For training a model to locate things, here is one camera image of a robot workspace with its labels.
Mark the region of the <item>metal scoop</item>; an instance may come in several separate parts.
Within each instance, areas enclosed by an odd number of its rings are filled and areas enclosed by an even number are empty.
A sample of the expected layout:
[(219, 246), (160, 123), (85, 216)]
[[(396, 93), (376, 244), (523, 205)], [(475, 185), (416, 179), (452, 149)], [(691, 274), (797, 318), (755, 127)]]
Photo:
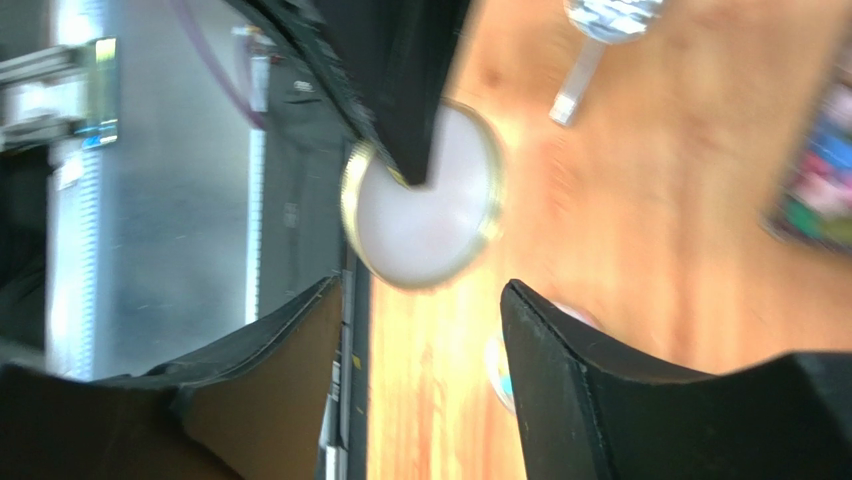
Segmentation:
[(563, 7), (585, 40), (550, 109), (549, 117), (570, 126), (605, 49), (645, 35), (661, 15), (663, 0), (570, 0)]

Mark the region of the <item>square tin of star candies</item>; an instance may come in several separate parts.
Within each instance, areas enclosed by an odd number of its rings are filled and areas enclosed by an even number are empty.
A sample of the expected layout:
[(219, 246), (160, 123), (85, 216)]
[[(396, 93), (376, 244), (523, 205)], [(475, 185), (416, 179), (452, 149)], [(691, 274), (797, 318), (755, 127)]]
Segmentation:
[(851, 253), (851, 82), (829, 86), (766, 227), (778, 238)]

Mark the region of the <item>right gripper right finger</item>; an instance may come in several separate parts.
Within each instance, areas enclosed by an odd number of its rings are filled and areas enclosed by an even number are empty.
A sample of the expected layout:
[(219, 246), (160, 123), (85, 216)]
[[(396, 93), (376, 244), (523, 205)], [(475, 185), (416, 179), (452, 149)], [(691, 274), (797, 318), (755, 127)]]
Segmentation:
[(847, 479), (851, 357), (711, 375), (639, 351), (521, 281), (501, 315), (531, 479)]

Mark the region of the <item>clear plastic cup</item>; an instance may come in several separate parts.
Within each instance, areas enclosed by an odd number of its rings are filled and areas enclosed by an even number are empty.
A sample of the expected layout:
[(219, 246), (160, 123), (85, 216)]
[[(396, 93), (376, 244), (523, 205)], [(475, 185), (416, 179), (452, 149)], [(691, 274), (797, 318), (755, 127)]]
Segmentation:
[[(594, 329), (600, 329), (598, 320), (588, 311), (558, 302), (554, 306), (573, 318), (580, 320), (582, 323)], [(489, 382), (497, 398), (512, 415), (515, 415), (514, 392), (504, 335), (501, 329), (498, 329), (486, 342), (484, 361)]]

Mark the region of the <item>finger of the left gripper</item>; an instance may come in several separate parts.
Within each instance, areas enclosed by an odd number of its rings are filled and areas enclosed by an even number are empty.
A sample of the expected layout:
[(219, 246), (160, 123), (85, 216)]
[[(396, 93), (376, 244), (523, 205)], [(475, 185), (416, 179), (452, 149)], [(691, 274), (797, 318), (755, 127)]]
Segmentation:
[(259, 26), (274, 45), (297, 54), (348, 130), (374, 147), (381, 160), (390, 162), (372, 112), (361, 102), (342, 60), (326, 41), (321, 31), (326, 22), (312, 1), (233, 0), (228, 4)]
[(386, 162), (425, 183), (435, 117), (470, 7), (455, 0), (318, 1), (324, 38), (366, 109)]

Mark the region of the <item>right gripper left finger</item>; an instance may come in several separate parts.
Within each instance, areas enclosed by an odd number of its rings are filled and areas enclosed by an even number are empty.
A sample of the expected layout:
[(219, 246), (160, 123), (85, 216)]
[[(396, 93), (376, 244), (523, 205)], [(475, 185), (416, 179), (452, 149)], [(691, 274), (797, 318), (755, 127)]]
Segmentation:
[(310, 479), (342, 325), (327, 277), (141, 376), (1, 368), (5, 479)]

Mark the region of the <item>white round lid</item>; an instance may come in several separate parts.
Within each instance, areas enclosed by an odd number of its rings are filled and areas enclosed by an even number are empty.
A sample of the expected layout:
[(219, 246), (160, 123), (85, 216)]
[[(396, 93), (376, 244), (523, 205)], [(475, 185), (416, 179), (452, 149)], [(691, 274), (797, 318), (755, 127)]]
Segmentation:
[(473, 264), (497, 237), (505, 184), (499, 134), (475, 109), (445, 99), (422, 186), (403, 185), (376, 147), (355, 143), (341, 181), (346, 238), (384, 283), (434, 288)]

